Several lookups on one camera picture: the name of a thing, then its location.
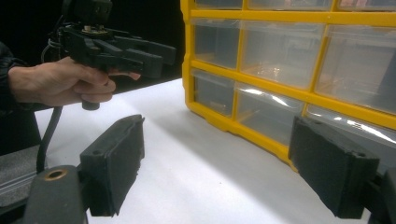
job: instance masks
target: person's arm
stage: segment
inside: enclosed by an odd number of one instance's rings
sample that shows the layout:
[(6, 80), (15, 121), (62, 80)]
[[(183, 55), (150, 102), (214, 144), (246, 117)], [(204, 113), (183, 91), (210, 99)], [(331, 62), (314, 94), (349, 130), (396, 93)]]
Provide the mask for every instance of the person's arm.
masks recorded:
[(26, 65), (24, 61), (14, 58), (9, 48), (0, 42), (0, 117), (13, 110), (30, 107), (27, 104), (18, 104), (8, 85), (9, 69)]
[(12, 57), (9, 49), (4, 45), (3, 49), (6, 53), (0, 55), (1, 110), (26, 108), (25, 105), (31, 103), (47, 106), (69, 105), (81, 100), (101, 103), (110, 100), (116, 88), (108, 75), (128, 75), (133, 79), (140, 77), (117, 70), (105, 73), (76, 63), (69, 57), (28, 67), (15, 63), (18, 60)]

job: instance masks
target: white tabletop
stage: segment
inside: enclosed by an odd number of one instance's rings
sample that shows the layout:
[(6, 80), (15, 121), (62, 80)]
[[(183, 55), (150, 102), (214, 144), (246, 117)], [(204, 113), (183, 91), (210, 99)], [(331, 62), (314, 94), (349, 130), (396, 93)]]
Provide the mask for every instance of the white tabletop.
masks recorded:
[[(40, 132), (52, 110), (36, 113)], [(340, 219), (288, 165), (190, 112), (181, 79), (115, 95), (96, 111), (64, 107), (49, 145), (49, 167), (79, 164), (82, 152), (116, 120), (141, 114), (146, 158), (119, 216), (92, 224), (366, 224)]]

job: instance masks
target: black cable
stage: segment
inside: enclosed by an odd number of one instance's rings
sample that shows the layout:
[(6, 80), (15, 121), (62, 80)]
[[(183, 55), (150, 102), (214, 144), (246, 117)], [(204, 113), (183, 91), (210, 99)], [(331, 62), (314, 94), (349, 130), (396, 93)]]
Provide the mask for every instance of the black cable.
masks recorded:
[(56, 126), (58, 125), (59, 118), (62, 114), (62, 106), (55, 106), (53, 108), (52, 116), (49, 121), (49, 126), (47, 127), (46, 132), (44, 133), (43, 139), (41, 140), (40, 147), (37, 152), (37, 160), (35, 164), (35, 168), (37, 173), (41, 173), (45, 169), (46, 165), (46, 157), (47, 157), (47, 149), (50, 144), (50, 139), (52, 138)]
[[(54, 49), (51, 52), (51, 59), (53, 61), (58, 61), (61, 59), (61, 45), (58, 42), (58, 29), (64, 22), (64, 17), (61, 16), (59, 20), (56, 22), (53, 31), (49, 34), (49, 43), (43, 49), (41, 53), (41, 62), (44, 63), (45, 61), (45, 54), (48, 52), (49, 49)], [(47, 150), (50, 145), (50, 139), (52, 138), (53, 134), (55, 133), (56, 126), (58, 125), (59, 119), (62, 114), (62, 106), (55, 106), (52, 111), (51, 118), (49, 120), (49, 126), (47, 127), (46, 132), (41, 140), (40, 147), (38, 148), (37, 152), (37, 159), (35, 162), (35, 169), (36, 172), (39, 174), (45, 170), (46, 167), (46, 158), (47, 158)]]

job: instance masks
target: black sleeve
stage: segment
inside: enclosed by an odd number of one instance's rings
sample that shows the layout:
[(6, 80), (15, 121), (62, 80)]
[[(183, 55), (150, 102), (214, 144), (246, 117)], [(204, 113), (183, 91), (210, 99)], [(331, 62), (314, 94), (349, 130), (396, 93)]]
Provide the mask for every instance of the black sleeve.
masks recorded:
[(25, 65), (0, 42), (0, 156), (36, 146), (41, 141), (34, 110), (18, 104), (8, 86), (8, 70)]
[(18, 104), (9, 89), (8, 71), (13, 66), (27, 66), (27, 64), (14, 58), (9, 48), (0, 42), (0, 117), (15, 110), (31, 108), (31, 104)]

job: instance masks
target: clear plastic drawer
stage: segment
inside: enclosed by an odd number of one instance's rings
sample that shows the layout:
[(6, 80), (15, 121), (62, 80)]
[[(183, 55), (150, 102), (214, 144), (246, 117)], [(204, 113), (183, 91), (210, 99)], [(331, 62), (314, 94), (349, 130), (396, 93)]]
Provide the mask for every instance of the clear plastic drawer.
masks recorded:
[(237, 93), (237, 121), (288, 146), (294, 116), (301, 115), (304, 103), (242, 83)]
[(195, 19), (195, 59), (235, 69), (239, 41), (238, 20)]
[(329, 10), (332, 0), (248, 0), (247, 7), (251, 9), (270, 10)]
[(242, 0), (196, 0), (197, 8), (241, 9)]
[(350, 11), (396, 11), (396, 0), (340, 0), (338, 7)]
[(316, 92), (396, 114), (396, 28), (332, 25)]
[(324, 25), (244, 21), (241, 71), (289, 86), (309, 86)]
[(193, 69), (192, 75), (195, 102), (230, 117), (233, 111), (234, 81), (199, 69)]

